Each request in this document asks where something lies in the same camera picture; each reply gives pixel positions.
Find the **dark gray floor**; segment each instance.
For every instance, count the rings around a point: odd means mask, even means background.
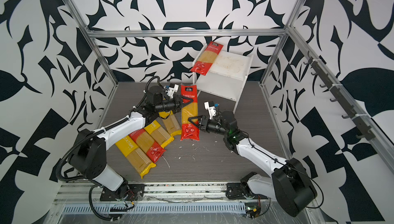
[[[109,125],[125,117],[132,106],[142,98],[144,88],[145,83],[119,83],[103,125]],[[199,115],[208,115],[208,111],[204,109],[206,101],[219,103],[221,111],[232,111],[235,104],[234,101],[203,92],[199,95],[198,101]],[[283,156],[258,82],[246,83],[235,118],[238,127],[249,133],[255,143],[278,156]],[[201,132],[200,141],[180,141],[178,135],[166,150],[156,163],[157,167],[152,168],[144,176],[143,181],[235,181],[252,171],[266,175],[246,158],[229,151],[224,145],[222,135]],[[140,176],[116,146],[107,151],[107,163],[127,180],[141,181]]]

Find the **wire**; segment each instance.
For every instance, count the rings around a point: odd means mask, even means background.
[[[131,209],[133,209],[134,208],[134,203],[132,203],[132,206],[131,207],[129,207],[129,208],[127,208],[127,209],[114,209],[114,208],[111,208],[111,212],[125,212],[125,211],[129,211],[129,210],[131,210]]]
[[[269,210],[269,207],[271,207],[271,198],[269,198],[269,204],[268,204],[268,208],[266,209],[266,211],[264,211],[264,213],[259,214],[257,217],[264,215],[265,213],[267,213],[267,211]]]
[[[101,220],[104,220],[104,221],[114,221],[114,218],[113,218],[113,217],[111,218],[111,217],[105,217],[105,216],[100,215],[100,214],[96,211],[95,207],[93,206],[93,202],[92,202],[92,191],[93,191],[93,189],[94,189],[95,187],[98,187],[98,186],[97,186],[97,185],[94,185],[94,186],[92,186],[92,187],[90,188],[90,190],[89,190],[89,205],[90,205],[90,208],[92,209],[93,214],[95,214],[95,216],[99,217]]]
[[[140,103],[136,106],[136,108],[138,108],[138,107],[143,103],[143,101],[145,100],[145,98],[146,98],[146,92],[148,91],[149,84],[150,84],[154,79],[157,79],[157,84],[158,84],[160,87],[164,88],[164,87],[160,84],[160,77],[159,77],[159,76],[153,76],[151,79],[148,80],[148,82],[147,82],[147,84],[146,84],[146,86],[145,86],[145,95],[144,95],[144,97],[142,98],[142,100],[140,101]],[[64,176],[62,175],[62,168],[63,168],[63,166],[66,164],[66,160],[68,159],[68,157],[71,155],[71,153],[72,153],[76,148],[80,147],[83,143],[89,141],[90,139],[96,137],[97,135],[99,135],[99,134],[101,134],[101,133],[104,133],[106,130],[110,130],[110,129],[116,127],[116,126],[119,126],[120,124],[122,124],[122,123],[124,123],[124,122],[126,122],[126,121],[128,121],[128,118],[125,118],[125,119],[123,119],[123,120],[121,120],[121,121],[119,121],[119,122],[117,122],[117,123],[115,123],[115,124],[112,124],[112,125],[107,126],[107,127],[105,128],[105,130],[102,129],[102,130],[100,130],[100,131],[97,131],[97,132],[95,132],[95,133],[92,133],[92,134],[86,136],[85,138],[81,139],[79,142],[75,143],[75,144],[72,146],[72,148],[69,149],[69,150],[66,152],[66,154],[64,154],[64,156],[60,159],[59,163],[57,164],[57,168],[56,168],[56,171],[55,171],[55,174],[56,174],[57,179],[60,180],[60,181],[63,181],[63,182],[69,182],[69,181],[73,181],[73,180],[77,180],[77,179],[86,179],[86,177],[85,177],[84,175],[79,175],[79,176],[74,176],[74,177],[64,177]]]
[[[299,171],[299,170],[297,170],[297,169],[295,169],[295,168],[293,168],[293,167],[290,167],[288,164],[283,164],[283,163],[279,162],[277,158],[274,159],[274,158],[271,157],[269,154],[267,154],[267,153],[265,153],[265,152],[263,152],[263,151],[257,149],[257,148],[250,142],[249,134],[248,134],[247,132],[245,132],[245,131],[242,131],[242,130],[241,130],[241,132],[246,133],[247,138],[248,138],[249,143],[250,143],[250,146],[252,146],[252,148],[258,150],[259,152],[261,152],[261,153],[263,153],[263,154],[265,154],[266,156],[268,156],[269,158],[271,158],[274,162],[278,162],[279,164],[282,164],[283,166],[286,166],[286,167],[288,167],[289,169],[295,170],[295,171],[297,171],[297,172],[303,174],[304,176],[308,177],[308,179],[310,179],[313,183],[315,183],[315,184],[318,186],[320,192],[322,193],[322,202],[321,202],[317,207],[305,207],[305,208],[308,208],[308,209],[318,209],[318,208],[320,208],[320,207],[323,205],[323,202],[324,202],[324,193],[323,193],[323,191],[322,191],[322,188],[320,188],[320,186],[318,185],[318,183],[316,183],[316,181],[314,181],[311,177],[309,177],[309,175],[307,175],[307,174],[305,174],[305,173],[303,173],[303,172],[301,172],[301,171]]]
[[[243,133],[246,133],[247,139],[249,140],[250,146],[252,146],[252,148],[258,150],[259,152],[261,152],[261,153],[263,153],[263,154],[265,154],[266,156],[268,156],[269,158],[271,158],[274,162],[278,162],[279,164],[282,164],[283,166],[285,166],[285,164],[279,162],[277,158],[273,158],[273,157],[271,157],[269,154],[267,154],[267,153],[265,153],[265,152],[263,152],[263,151],[257,149],[257,148],[254,146],[254,144],[252,144],[252,143],[250,142],[249,133],[247,133],[247,132],[245,132],[245,131],[242,131],[242,130],[240,130],[240,131],[243,132]]]
[[[257,215],[257,216],[255,216],[254,218],[257,218],[257,217],[259,217],[259,216],[262,216],[262,215],[264,215],[265,213],[267,213],[267,211],[269,210],[269,207],[271,207],[271,198],[269,198],[269,203],[268,203],[268,207],[267,207],[267,209],[263,212],[263,213],[261,213],[261,214],[259,214],[259,215]]]
[[[109,125],[109,126],[105,127],[105,130],[110,130],[110,129],[116,127],[116,126],[119,126],[120,124],[122,124],[122,123],[124,123],[124,122],[126,122],[126,121],[128,121],[128,118],[127,118],[127,117],[124,118],[124,119],[121,120],[121,121],[118,121],[117,123],[114,123],[114,124],[112,124],[112,125]],[[75,144],[66,152],[66,154],[64,154],[64,156],[60,159],[59,163],[57,164],[57,168],[56,168],[56,171],[55,171],[56,178],[57,178],[58,180],[67,182],[67,181],[72,181],[72,180],[76,180],[76,179],[85,179],[85,176],[83,176],[83,175],[74,176],[74,177],[64,177],[64,176],[62,175],[62,168],[63,168],[63,166],[66,164],[67,158],[71,155],[71,153],[72,153],[76,148],[80,147],[83,143],[89,141],[90,139],[96,137],[97,135],[99,135],[99,134],[101,134],[101,133],[104,133],[104,129],[101,129],[100,131],[97,131],[97,132],[95,132],[95,133],[92,133],[92,134],[86,136],[85,138],[81,139],[80,141],[78,141],[77,143],[75,143]]]
[[[146,86],[145,86],[144,97],[142,97],[141,101],[136,105],[135,108],[138,108],[138,107],[144,102],[144,100],[146,99],[149,84],[150,84],[154,79],[157,79],[157,84],[158,84],[161,88],[164,89],[164,87],[160,84],[160,77],[157,76],[157,75],[156,75],[156,76],[153,76],[152,78],[150,78],[150,79],[148,80],[148,82],[147,82],[147,84],[146,84]]]

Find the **white shelf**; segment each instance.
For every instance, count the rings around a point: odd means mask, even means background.
[[[205,48],[206,44],[194,59],[193,65]],[[200,75],[195,82],[196,74],[193,73],[193,83],[197,85],[197,89],[200,91],[235,101],[233,110],[233,113],[235,113],[252,60],[253,55],[246,57],[222,50],[206,75]]]
[[[249,71],[250,57],[238,55],[226,51],[220,51],[212,64],[209,73],[216,73],[234,79],[244,80],[246,71]]]
[[[196,81],[197,89],[233,101],[238,100],[239,93],[244,87],[244,80],[229,78],[212,73],[210,70],[205,76]]]

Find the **hook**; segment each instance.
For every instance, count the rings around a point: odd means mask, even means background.
[[[365,135],[363,134],[363,135],[361,135],[361,136],[358,136],[358,135],[356,135],[356,138],[358,138],[358,139],[362,139],[362,138],[365,138]]]
[[[313,61],[313,58],[309,55],[309,51],[308,51],[308,57],[309,57],[309,60],[306,63],[304,63],[305,65],[308,65],[309,63],[311,63]]]

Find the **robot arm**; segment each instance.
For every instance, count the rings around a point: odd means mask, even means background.
[[[137,107],[125,118],[106,127],[89,131],[81,131],[74,146],[63,156],[56,169],[56,177],[61,181],[71,181],[86,178],[96,185],[105,187],[112,193],[113,198],[122,199],[127,189],[127,180],[107,165],[106,151],[121,138],[144,128],[159,116],[159,112],[179,112],[182,107],[193,102],[193,99],[176,94],[178,85],[170,84],[164,88],[152,86],[150,81],[145,88],[144,98]],[[78,170],[82,176],[66,178],[61,170],[66,161]]]
[[[238,128],[232,112],[223,111],[216,115],[219,112],[213,109],[219,105],[213,102],[204,104],[210,116],[190,117],[189,122],[201,131],[224,135],[223,141],[229,150],[249,159],[271,177],[261,177],[253,172],[248,174],[241,180],[241,184],[247,182],[244,186],[248,188],[247,192],[276,199],[283,210],[293,217],[317,197],[315,187],[297,159],[288,161],[260,147]]]

